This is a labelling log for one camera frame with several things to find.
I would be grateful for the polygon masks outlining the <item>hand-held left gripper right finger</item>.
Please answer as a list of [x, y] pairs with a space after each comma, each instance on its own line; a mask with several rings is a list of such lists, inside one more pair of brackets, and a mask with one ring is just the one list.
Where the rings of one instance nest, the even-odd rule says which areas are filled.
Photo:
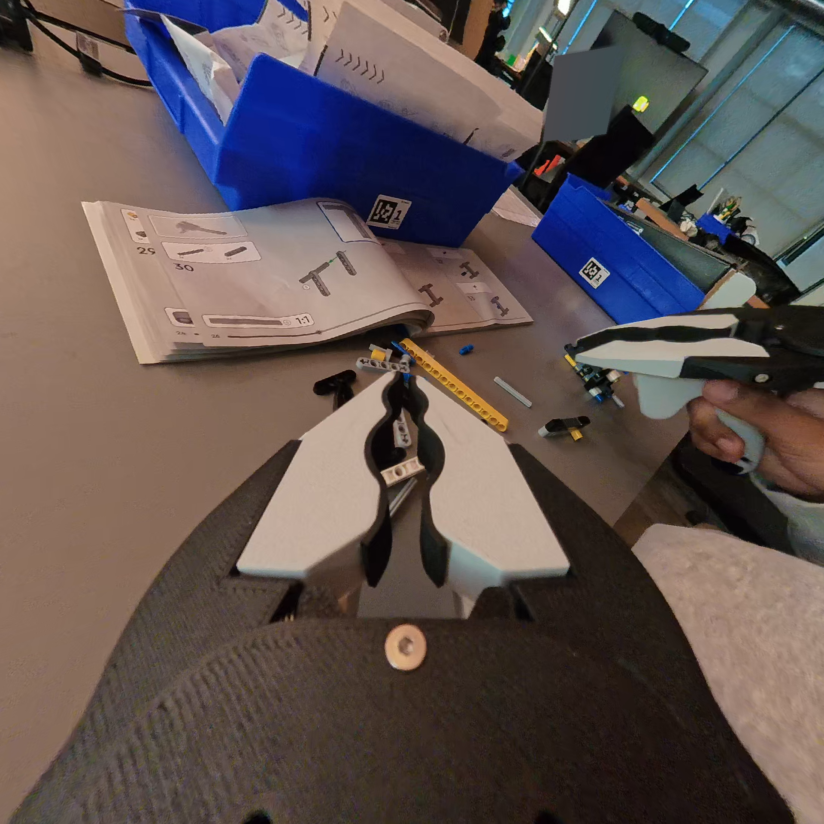
[[570, 561], [505, 439], [424, 378], [409, 381], [409, 415], [426, 474], [421, 560], [458, 616], [487, 588], [565, 576]]

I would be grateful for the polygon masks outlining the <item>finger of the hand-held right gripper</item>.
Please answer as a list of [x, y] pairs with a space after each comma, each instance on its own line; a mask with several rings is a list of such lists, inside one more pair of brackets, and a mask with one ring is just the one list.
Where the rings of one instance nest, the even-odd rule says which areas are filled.
[[617, 340], [573, 355], [576, 362], [594, 367], [667, 378], [680, 376], [688, 357], [768, 358], [769, 354], [761, 345], [726, 337], [690, 343]]
[[595, 348], [614, 343], [692, 344], [729, 337], [738, 322], [738, 317], [733, 313], [687, 313], [614, 325], [578, 339], [573, 344], [573, 356], [582, 356]]

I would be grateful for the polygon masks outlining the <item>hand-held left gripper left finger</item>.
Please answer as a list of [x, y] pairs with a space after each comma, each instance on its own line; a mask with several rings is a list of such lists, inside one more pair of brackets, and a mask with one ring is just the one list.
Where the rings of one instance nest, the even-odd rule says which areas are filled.
[[384, 376], [304, 433], [236, 567], [256, 578], [328, 588], [339, 599], [375, 588], [389, 563], [392, 525], [376, 464], [392, 437], [405, 383]]

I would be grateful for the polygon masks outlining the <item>lego assembly with blue gear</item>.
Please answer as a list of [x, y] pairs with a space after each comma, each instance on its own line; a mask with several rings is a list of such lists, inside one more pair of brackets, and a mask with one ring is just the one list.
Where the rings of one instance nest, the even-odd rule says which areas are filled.
[[564, 359], [582, 381], [584, 390], [598, 403], [605, 404], [608, 400], [614, 402], [618, 408], [624, 408], [624, 402], [615, 394], [614, 385], [621, 380], [625, 373], [587, 364], [580, 364], [575, 359], [576, 348], [572, 344], [564, 345]]

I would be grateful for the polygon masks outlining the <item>grey lego beam assembly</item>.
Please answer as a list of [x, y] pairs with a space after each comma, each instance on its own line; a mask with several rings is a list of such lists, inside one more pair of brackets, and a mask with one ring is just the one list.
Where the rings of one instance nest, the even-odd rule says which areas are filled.
[[412, 452], [414, 438], [404, 411], [393, 422], [392, 432], [394, 457], [387, 458], [389, 466], [382, 470], [382, 476], [389, 490], [389, 514], [394, 518], [415, 490], [418, 477], [425, 467]]

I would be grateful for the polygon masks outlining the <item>black and yellow lego assembly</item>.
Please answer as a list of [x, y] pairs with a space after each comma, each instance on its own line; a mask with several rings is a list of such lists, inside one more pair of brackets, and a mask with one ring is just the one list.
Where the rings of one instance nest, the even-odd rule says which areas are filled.
[[582, 430], [588, 427], [591, 420], [587, 416], [575, 416], [571, 418], [551, 418], [538, 429], [541, 438], [553, 438], [569, 435], [573, 441], [582, 440]]

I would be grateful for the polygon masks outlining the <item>black T-shaped lego beam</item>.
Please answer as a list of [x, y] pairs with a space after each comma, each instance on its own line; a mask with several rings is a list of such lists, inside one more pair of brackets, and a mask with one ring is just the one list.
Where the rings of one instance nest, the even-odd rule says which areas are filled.
[[356, 372], [347, 369], [317, 381], [313, 386], [313, 393], [318, 397], [331, 397], [332, 410], [335, 411], [354, 398], [353, 386], [356, 380]]

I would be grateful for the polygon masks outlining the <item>long yellow lego beam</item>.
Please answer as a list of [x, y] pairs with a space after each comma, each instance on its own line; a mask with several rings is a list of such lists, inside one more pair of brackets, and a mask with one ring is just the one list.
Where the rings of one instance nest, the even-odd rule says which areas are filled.
[[508, 431], [509, 419], [491, 403], [482, 398], [475, 390], [466, 385], [453, 372], [438, 362], [430, 353], [408, 338], [402, 339], [398, 343], [410, 352], [418, 367], [423, 369], [428, 376], [439, 383], [447, 392], [451, 393], [461, 403], [482, 418], [491, 428], [500, 433]]

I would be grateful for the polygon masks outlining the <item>lego instruction booklet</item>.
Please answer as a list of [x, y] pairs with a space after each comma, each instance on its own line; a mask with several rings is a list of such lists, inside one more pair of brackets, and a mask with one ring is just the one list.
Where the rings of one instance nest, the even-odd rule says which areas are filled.
[[140, 365], [533, 322], [477, 253], [380, 239], [342, 201], [82, 209]]

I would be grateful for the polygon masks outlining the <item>person's right hand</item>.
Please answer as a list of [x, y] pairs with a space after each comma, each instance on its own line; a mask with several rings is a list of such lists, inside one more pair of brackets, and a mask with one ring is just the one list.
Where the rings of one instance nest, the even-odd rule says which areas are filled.
[[740, 461], [744, 441], [718, 412], [757, 429], [765, 442], [757, 473], [801, 500], [823, 500], [823, 393], [810, 389], [787, 398], [729, 380], [708, 381], [686, 407], [692, 441], [708, 456]]

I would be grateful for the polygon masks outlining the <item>cardboard box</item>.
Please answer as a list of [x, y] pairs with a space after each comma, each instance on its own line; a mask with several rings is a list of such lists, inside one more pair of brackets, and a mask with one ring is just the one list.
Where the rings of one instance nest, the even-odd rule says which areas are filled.
[[727, 310], [740, 306], [769, 308], [769, 305], [757, 296], [756, 283], [746, 273], [732, 269], [710, 289], [698, 309]]

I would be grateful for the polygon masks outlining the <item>dark flat box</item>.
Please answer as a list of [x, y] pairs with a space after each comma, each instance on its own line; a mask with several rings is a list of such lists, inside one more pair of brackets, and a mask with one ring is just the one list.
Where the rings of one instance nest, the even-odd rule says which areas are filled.
[[733, 269], [733, 263], [722, 255], [675, 237], [643, 214], [630, 213], [612, 203], [605, 206], [704, 294]]

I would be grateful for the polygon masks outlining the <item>clear plastic bag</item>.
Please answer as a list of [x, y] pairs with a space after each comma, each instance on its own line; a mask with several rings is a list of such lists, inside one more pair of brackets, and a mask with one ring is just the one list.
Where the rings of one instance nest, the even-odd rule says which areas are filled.
[[543, 214], [526, 200], [515, 186], [510, 186], [501, 194], [490, 212], [503, 220], [533, 229], [543, 218]]

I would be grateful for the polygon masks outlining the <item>black computer monitor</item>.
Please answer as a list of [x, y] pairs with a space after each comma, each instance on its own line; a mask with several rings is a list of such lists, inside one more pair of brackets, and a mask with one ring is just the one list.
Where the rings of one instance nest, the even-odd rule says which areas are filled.
[[640, 160], [666, 122], [706, 76], [691, 44], [654, 18], [614, 10], [589, 50], [570, 56], [576, 102], [584, 105], [573, 139], [591, 138], [592, 182], [611, 180]]

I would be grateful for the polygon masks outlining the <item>large blue plastic bin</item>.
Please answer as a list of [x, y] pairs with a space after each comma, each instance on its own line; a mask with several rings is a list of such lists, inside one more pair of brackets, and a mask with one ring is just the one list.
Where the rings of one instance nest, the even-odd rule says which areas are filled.
[[342, 200], [367, 220], [378, 194], [412, 202], [396, 241], [457, 247], [523, 173], [306, 76], [254, 59], [228, 124], [202, 94], [160, 14], [217, 30], [252, 23], [263, 2], [124, 2], [125, 30], [177, 129], [232, 211]]

